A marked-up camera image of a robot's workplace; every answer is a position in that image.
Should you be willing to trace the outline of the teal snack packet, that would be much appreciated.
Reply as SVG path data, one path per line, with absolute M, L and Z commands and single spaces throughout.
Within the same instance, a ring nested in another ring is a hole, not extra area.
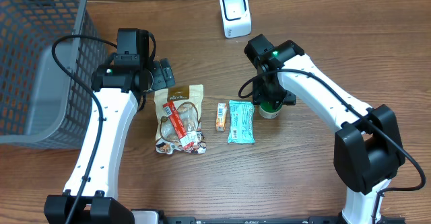
M 253 116 L 255 107 L 250 102 L 229 101 L 230 132 L 228 143 L 254 144 Z

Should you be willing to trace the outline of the green lid jar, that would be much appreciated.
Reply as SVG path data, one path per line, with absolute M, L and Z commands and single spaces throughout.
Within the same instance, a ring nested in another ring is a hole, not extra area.
M 277 102 L 262 102 L 259 105 L 259 114 L 266 119 L 274 119 L 279 115 L 282 104 Z

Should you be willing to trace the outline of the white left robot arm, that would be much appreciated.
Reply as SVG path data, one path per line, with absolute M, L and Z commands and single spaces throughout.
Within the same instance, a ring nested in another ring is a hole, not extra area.
M 118 30 L 116 52 L 98 65 L 86 85 L 58 67 L 92 98 L 92 113 L 76 166 L 61 195 L 49 195 L 49 223 L 158 223 L 158 211 L 132 211 L 118 200 L 119 167 L 131 121 L 148 93 L 172 87 L 167 59 L 157 61 L 156 40 L 147 30 Z

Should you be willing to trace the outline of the red snack stick packet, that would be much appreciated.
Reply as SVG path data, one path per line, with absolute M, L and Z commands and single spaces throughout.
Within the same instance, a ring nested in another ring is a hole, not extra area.
M 184 124 L 180 119 L 180 115 L 176 109 L 176 106 L 173 102 L 167 102 L 163 105 L 163 109 L 174 127 L 182 148 L 185 151 L 188 151 L 193 146 L 194 140 L 192 136 L 185 130 Z

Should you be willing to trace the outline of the brown cookie bag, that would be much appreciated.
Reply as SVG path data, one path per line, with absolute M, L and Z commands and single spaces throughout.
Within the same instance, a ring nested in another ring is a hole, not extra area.
M 172 154 L 175 151 L 204 154 L 207 149 L 205 137 L 201 130 L 201 111 L 204 96 L 203 85 L 186 85 L 161 89 L 155 93 L 156 116 L 158 127 L 156 131 L 156 151 Z M 167 102 L 173 102 L 178 110 L 185 130 L 194 140 L 193 146 L 185 151 L 177 137 L 171 121 L 163 109 Z

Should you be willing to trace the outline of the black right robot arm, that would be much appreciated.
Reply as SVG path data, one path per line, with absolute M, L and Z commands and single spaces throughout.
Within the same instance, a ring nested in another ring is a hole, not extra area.
M 378 195 L 405 163 L 395 113 L 351 96 L 291 40 L 274 46 L 260 34 L 248 41 L 244 53 L 257 70 L 252 95 L 262 116 L 273 118 L 300 98 L 333 132 L 334 168 L 347 186 L 345 205 L 333 222 L 404 223 L 380 213 Z

